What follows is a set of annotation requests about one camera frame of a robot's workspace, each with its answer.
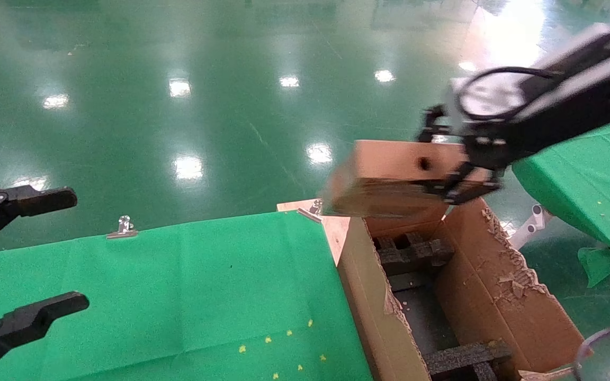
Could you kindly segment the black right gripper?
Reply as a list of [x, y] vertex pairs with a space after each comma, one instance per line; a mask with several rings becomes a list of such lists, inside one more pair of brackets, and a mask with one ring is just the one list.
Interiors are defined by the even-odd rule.
[[[417, 142], [438, 144], [460, 139], [450, 124], [445, 105], [423, 112]], [[462, 205], [501, 189], [501, 169], [519, 159], [610, 124], [610, 79], [583, 88], [547, 94], [538, 107], [506, 122], [474, 125], [464, 137], [468, 161], [449, 169], [443, 178], [421, 181], [421, 189], [447, 205]]]

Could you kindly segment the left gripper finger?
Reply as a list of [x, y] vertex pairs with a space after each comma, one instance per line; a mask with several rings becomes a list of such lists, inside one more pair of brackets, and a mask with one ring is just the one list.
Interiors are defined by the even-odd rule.
[[4, 314], [0, 318], [0, 360], [10, 350], [44, 338], [55, 320], [84, 311], [88, 306], [84, 294], [68, 292]]
[[77, 194], [70, 187], [37, 190], [30, 185], [0, 188], [0, 231], [17, 217], [31, 217], [75, 207]]

